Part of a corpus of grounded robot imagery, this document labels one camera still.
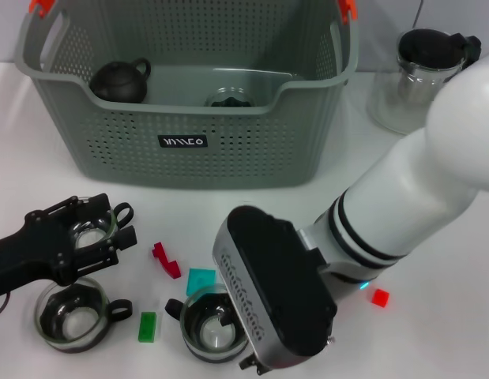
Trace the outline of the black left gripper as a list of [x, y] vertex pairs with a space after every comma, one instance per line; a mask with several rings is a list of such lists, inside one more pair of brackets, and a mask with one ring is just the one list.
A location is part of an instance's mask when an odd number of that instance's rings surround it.
[[117, 265], [118, 251], [137, 244], [133, 226], [75, 251], [70, 226], [105, 216], [105, 193], [72, 196], [45, 210], [27, 213], [22, 228], [0, 239], [0, 296], [36, 280], [65, 286], [83, 276]]

